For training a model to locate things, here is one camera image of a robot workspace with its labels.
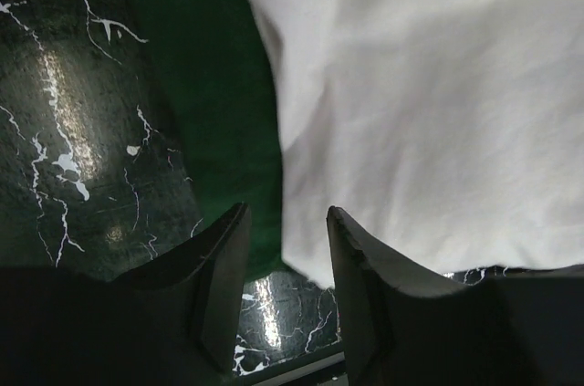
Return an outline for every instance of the white vein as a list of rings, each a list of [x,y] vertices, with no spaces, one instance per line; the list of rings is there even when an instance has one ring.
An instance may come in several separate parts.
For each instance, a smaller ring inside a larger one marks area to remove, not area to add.
[[[174,165],[172,165],[171,153],[181,153],[181,151],[177,151],[175,149],[166,149],[166,151],[168,152],[168,156],[166,157],[166,161],[168,162],[168,165],[171,167],[172,171],[174,172]]]
[[[10,112],[9,110],[7,110],[4,106],[0,105],[0,110],[3,110],[6,114],[8,114],[8,122],[10,124],[12,124],[15,129],[16,129],[16,134],[23,139],[24,141],[26,141],[26,138],[23,136],[23,134],[20,132],[20,126],[18,126],[18,123],[15,120],[15,116],[13,115],[12,112]]]
[[[257,303],[259,302],[259,299],[257,299],[256,297],[254,297],[253,295],[250,295],[250,294],[248,294],[248,293],[244,293],[244,294],[241,296],[241,299],[242,299],[242,304],[244,304],[244,301],[250,301],[250,302],[253,302],[253,304],[252,304],[251,306],[248,306],[248,307],[246,307],[246,308],[242,308],[242,309],[241,309],[241,312],[244,312],[244,311],[251,310],[251,309],[252,309],[252,308],[254,308],[254,307],[257,305]]]
[[[40,219],[45,217],[45,209],[43,208],[43,197],[41,197],[41,194],[45,197],[45,199],[48,198],[48,195],[46,193],[40,192],[38,190],[38,178],[40,177],[40,173],[38,172],[38,168],[36,166],[39,162],[42,162],[42,161],[47,159],[47,148],[43,147],[40,144],[40,142],[38,142],[38,133],[33,137],[31,142],[32,142],[33,146],[35,146],[36,153],[38,154],[38,157],[30,163],[30,165],[33,169],[33,183],[31,184],[30,191],[33,192],[33,194],[35,195],[36,204],[38,205],[38,208],[40,209],[40,215],[38,215],[36,217],[36,219],[37,219],[36,220],[36,233],[38,234],[38,238],[40,238],[40,241],[43,243],[43,246],[45,247],[45,251],[47,251],[47,255],[50,258],[51,263],[54,264],[55,260],[53,259],[53,256],[51,255],[51,253],[48,249],[47,242],[43,238],[43,235],[40,234],[40,230],[38,227],[38,222],[40,221]]]
[[[149,236],[151,237],[151,239],[148,242],[148,246],[150,247],[150,249],[152,250],[152,252],[155,254],[155,256],[158,256],[158,251],[154,248],[153,243],[158,240],[158,237],[154,234],[149,234]]]
[[[241,342],[240,342],[240,344],[235,345],[235,354],[234,354],[235,366],[232,369],[233,372],[236,372],[239,375],[249,375],[249,374],[253,374],[254,372],[259,372],[261,370],[264,370],[265,368],[267,368],[269,366],[270,359],[269,359],[269,357],[267,357],[267,354],[264,350],[243,347],[241,344],[244,344],[247,342],[240,335],[237,335],[237,338],[240,339]],[[261,352],[266,357],[266,360],[258,363],[257,366],[255,366],[255,368],[253,370],[245,370],[241,366],[241,362],[244,360],[245,353],[247,351],[248,352]]]
[[[63,175],[57,175],[57,178],[62,183],[72,183],[77,188],[78,192],[83,196],[85,201],[89,200],[89,192],[85,183],[81,181],[81,169],[79,168],[78,164],[73,159],[73,144],[69,139],[69,136],[63,131],[61,127],[61,123],[59,123],[57,119],[58,114],[58,85],[57,85],[57,74],[56,71],[53,69],[53,65],[49,61],[46,55],[43,55],[43,59],[45,61],[45,68],[47,70],[48,78],[43,79],[44,82],[47,83],[46,87],[43,88],[43,91],[48,92],[51,96],[51,100],[48,101],[48,105],[53,110],[53,118],[55,120],[55,126],[57,128],[57,132],[60,137],[65,142],[68,153],[61,153],[58,155],[58,159],[52,162],[53,165],[58,165],[63,172],[73,172],[77,175],[76,181],[71,181],[70,179],[65,178]]]
[[[57,261],[55,262],[55,267],[58,267],[58,264],[61,261],[61,257],[63,256],[63,249],[65,248],[66,241],[68,244],[75,246],[81,252],[85,252],[85,250],[76,242],[71,240],[71,237],[69,237],[69,225],[67,223],[67,215],[69,213],[69,208],[67,204],[65,203],[65,201],[62,201],[61,199],[57,199],[55,197],[53,198],[53,200],[63,205],[63,214],[61,215],[61,222],[63,223],[63,237],[61,238],[60,247],[57,253]]]
[[[140,146],[126,146],[126,152],[130,156],[136,156],[140,152]]]
[[[151,250],[148,248],[148,246],[146,246],[144,243],[141,243],[141,245],[142,245],[142,247],[143,247],[144,249],[146,249],[146,251],[148,252],[148,255],[150,256],[150,260],[153,260],[153,259],[154,259],[154,256],[152,255],[152,252],[151,252]]]
[[[30,165],[32,166],[32,169],[33,169],[33,183],[32,183],[32,187],[31,187],[31,191],[35,194],[36,203],[38,204],[38,207],[40,208],[41,212],[43,212],[39,216],[39,218],[40,218],[43,215],[45,215],[45,213],[43,210],[43,198],[40,196],[38,189],[37,189],[38,178],[40,177],[40,173],[38,172],[38,168],[36,166],[39,162],[42,162],[42,161],[47,159],[47,148],[43,147],[40,144],[40,142],[38,142],[38,133],[33,137],[32,143],[36,148],[36,153],[38,154],[38,158],[36,158],[35,160],[33,160],[30,163]]]
[[[110,42],[110,39],[111,39],[111,26],[117,26],[117,27],[125,30],[128,34],[130,34],[138,42],[141,42],[141,43],[148,42],[148,39],[142,39],[142,38],[138,37],[135,33],[133,33],[129,28],[127,28],[122,23],[97,16],[93,12],[93,10],[91,9],[91,5],[89,4],[89,0],[83,0],[83,2],[85,3],[85,11],[86,11],[85,27],[86,27],[86,31],[88,32],[89,41],[91,41],[91,44],[93,44],[99,51],[101,51],[101,53],[103,53],[104,56],[109,57],[111,60],[113,60],[121,65],[121,62],[119,60],[117,60],[115,57],[113,57],[110,53],[108,53],[102,46],[100,46],[95,41],[95,39],[93,38],[93,36],[91,35],[91,32],[89,30],[89,23],[102,24],[105,31],[106,31],[106,36],[108,37],[108,42]]]
[[[13,5],[17,6],[17,5],[23,5],[23,4],[26,4],[26,0],[21,1],[19,3],[14,3]],[[81,193],[83,198],[87,201],[89,199],[89,192],[88,192],[85,184],[80,180],[81,170],[79,169],[77,163],[75,161],[73,161],[73,145],[71,144],[71,141],[70,141],[69,137],[67,136],[67,134],[62,130],[61,125],[57,120],[57,109],[58,109],[57,74],[56,74],[55,70],[52,68],[51,63],[49,62],[48,57],[45,54],[45,48],[41,44],[35,30],[30,28],[26,24],[24,24],[22,21],[20,21],[20,19],[18,19],[18,17],[16,17],[12,13],[12,11],[10,10],[11,6],[12,5],[10,5],[10,4],[4,5],[0,2],[0,12],[3,12],[5,14],[10,15],[12,17],[12,19],[14,19],[15,22],[33,38],[33,40],[36,43],[36,47],[38,48],[38,51],[41,52],[42,57],[43,57],[43,61],[45,64],[45,69],[47,71],[47,76],[48,76],[48,78],[42,79],[43,82],[47,83],[47,85],[43,88],[43,91],[48,92],[51,96],[51,100],[48,102],[48,104],[53,110],[53,120],[55,121],[55,125],[57,127],[57,132],[60,135],[60,137],[65,141],[65,143],[67,144],[67,147],[68,147],[68,153],[63,153],[63,154],[59,155],[58,160],[53,162],[53,164],[60,166],[61,169],[63,169],[63,172],[72,171],[78,175],[78,179],[76,181],[70,181],[68,179],[66,179],[65,181],[73,183],[76,186],[76,188],[78,189],[78,191]]]
[[[294,335],[296,334],[297,331],[300,331],[300,334],[302,336],[304,336],[304,331],[302,331],[302,329],[300,327],[295,327],[292,330],[292,334],[280,334],[280,338],[282,338],[282,339],[290,339],[290,338],[294,337]]]
[[[131,192],[134,194],[136,199],[136,221],[134,222],[134,226],[131,228],[131,231],[134,232],[136,230],[136,225],[138,224],[138,219],[140,219],[140,198],[138,197],[138,193],[136,192],[136,188],[134,185],[128,181],[128,171],[124,168],[124,179],[126,180],[126,184],[128,184],[131,188]]]
[[[478,281],[476,281],[475,283],[467,283],[466,280],[468,278],[468,276],[475,271],[479,271],[481,273],[481,279],[479,279]],[[464,274],[464,280],[463,280],[463,284],[470,284],[471,286],[474,286],[475,284],[480,283],[481,281],[483,281],[485,279],[485,272],[486,269],[481,269],[481,268],[476,268],[476,269],[472,269],[472,270],[467,270],[466,273]]]
[[[320,296],[318,297],[318,324],[317,324],[317,327],[315,329],[313,329],[312,331],[310,331],[310,333],[308,334],[307,344],[304,347],[304,352],[306,352],[306,353],[312,352],[311,350],[308,349],[308,345],[310,345],[310,342],[312,341],[312,337],[314,336],[314,334],[317,331],[321,331],[323,328],[325,328],[325,326],[329,322],[330,315],[332,314],[332,311],[330,311],[327,314],[327,317],[323,319],[322,313],[320,312],[320,300],[322,299],[322,296],[324,295],[324,293],[325,292],[322,292],[320,294]]]
[[[332,302],[335,303],[335,308],[337,309],[337,342],[341,341],[340,337],[340,314],[339,314],[339,304],[337,303],[337,298],[335,297],[335,291],[331,288],[328,288],[327,291],[332,296]]]
[[[201,224],[202,221],[203,221],[203,218],[201,218],[201,220],[199,220],[196,224],[194,224],[193,229],[191,230],[191,237],[190,238],[193,238],[194,230],[197,229],[197,226],[199,226],[199,224]]]
[[[146,136],[144,138],[142,138],[142,146],[148,145],[150,143],[151,138],[152,138],[152,133],[153,132],[159,133],[159,132],[157,130],[155,130],[150,125],[150,123],[144,118],[144,113],[140,109],[140,105],[136,105],[136,112],[138,112],[138,118],[142,121],[142,124],[144,125],[144,131],[146,132]]]
[[[23,5],[25,3],[26,3],[26,1],[21,1],[20,3],[14,3],[13,5],[21,5],[21,4]],[[0,2],[0,12],[8,14],[12,19],[14,19],[15,22],[35,40],[36,45],[38,46],[38,49],[40,51],[45,51],[45,48],[43,47],[43,45],[40,43],[40,40],[38,39],[37,32],[35,32],[35,30],[30,28],[29,26],[27,26],[23,22],[21,22],[10,10],[11,6],[12,5],[10,3],[3,5],[2,2]]]

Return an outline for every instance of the floor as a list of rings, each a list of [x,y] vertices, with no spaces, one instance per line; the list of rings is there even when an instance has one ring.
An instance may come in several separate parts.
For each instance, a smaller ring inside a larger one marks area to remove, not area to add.
[[[204,227],[146,39],[127,0],[0,0],[0,266],[110,280]],[[245,286],[237,375],[339,342],[334,291],[291,272]]]

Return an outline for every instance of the white fabric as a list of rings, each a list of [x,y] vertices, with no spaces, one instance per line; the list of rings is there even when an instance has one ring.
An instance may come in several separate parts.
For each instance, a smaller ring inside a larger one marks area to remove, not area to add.
[[[423,266],[584,263],[584,0],[249,0],[276,81],[283,258],[345,208]]]

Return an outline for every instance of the green mat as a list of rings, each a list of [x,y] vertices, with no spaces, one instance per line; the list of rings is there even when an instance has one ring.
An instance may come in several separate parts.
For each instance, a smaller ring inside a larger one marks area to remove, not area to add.
[[[207,224],[252,208],[247,279],[282,266],[276,93],[246,0],[131,0]]]

